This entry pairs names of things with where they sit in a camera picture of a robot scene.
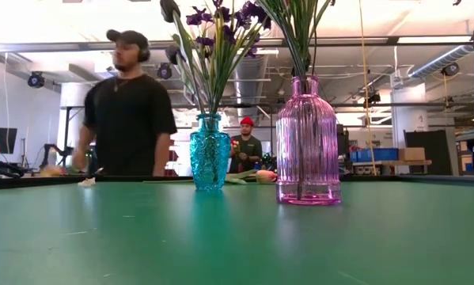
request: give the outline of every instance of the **ribbed glass vase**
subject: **ribbed glass vase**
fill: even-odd
[[[221,191],[229,160],[229,135],[219,131],[217,114],[202,114],[199,130],[191,133],[190,155],[196,190]]]
[[[336,116],[318,95],[317,77],[293,78],[293,96],[277,115],[277,200],[331,205],[340,193]]]

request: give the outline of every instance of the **man's arm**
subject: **man's arm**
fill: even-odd
[[[155,82],[155,92],[152,94],[152,125],[156,133],[156,149],[154,150],[154,170],[152,175],[165,175],[165,167],[169,158],[170,135],[176,133],[175,118],[173,117],[172,102],[166,88]]]
[[[259,162],[261,161],[261,157],[263,156],[261,141],[257,141],[257,142],[258,143],[256,144],[256,147],[254,148],[252,155],[249,157],[249,160],[251,162]]]
[[[154,171],[152,175],[161,177],[165,175],[165,167],[168,162],[170,152],[170,134],[162,133],[157,135],[156,150],[154,152]]]
[[[232,142],[233,140],[236,140],[235,137],[232,137],[230,139],[230,142]],[[229,158],[233,158],[235,156],[235,154],[237,154],[237,152],[235,151],[235,149],[233,148],[233,145],[230,143],[229,144]]]
[[[78,169],[85,168],[85,153],[89,148],[89,144],[94,140],[96,126],[96,110],[94,105],[94,96],[97,90],[94,86],[85,96],[84,100],[84,123],[80,128],[78,136],[77,149],[73,155],[73,165]]]
[[[78,136],[77,150],[86,153],[90,143],[94,140],[94,131],[83,125],[80,128],[80,135]]]

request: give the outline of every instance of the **green shirt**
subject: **green shirt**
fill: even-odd
[[[257,156],[262,158],[263,151],[261,150],[261,141],[253,136],[251,136],[248,140],[243,140],[242,135],[235,135],[231,138],[231,140],[238,141],[238,145],[240,147],[240,152],[247,154],[249,157]],[[242,161],[238,154],[235,154],[231,157],[231,164],[229,165],[229,172],[230,173],[238,173],[238,165],[242,164],[243,171],[248,171],[254,169],[255,162],[249,161]]]

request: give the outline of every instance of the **black t-shirt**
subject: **black t-shirt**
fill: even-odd
[[[108,175],[152,175],[157,136],[176,133],[168,92],[147,75],[94,86],[84,125],[96,134],[98,166]]]
[[[249,157],[251,156],[257,156],[259,158],[263,157],[261,141],[259,139],[251,136],[248,140],[243,140],[241,135],[235,135],[234,137],[231,138],[231,140],[238,141],[240,152],[247,154]],[[238,173],[239,164],[242,164],[244,171],[248,171],[248,170],[254,169],[255,162],[250,162],[249,159],[247,159],[246,161],[242,161],[238,157],[238,154],[235,154],[235,156],[231,158],[231,164],[229,165],[229,172]]]

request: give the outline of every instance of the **red beanie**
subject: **red beanie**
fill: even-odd
[[[254,122],[252,122],[252,119],[249,117],[245,117],[241,122],[240,125],[247,124],[251,127],[254,127]]]

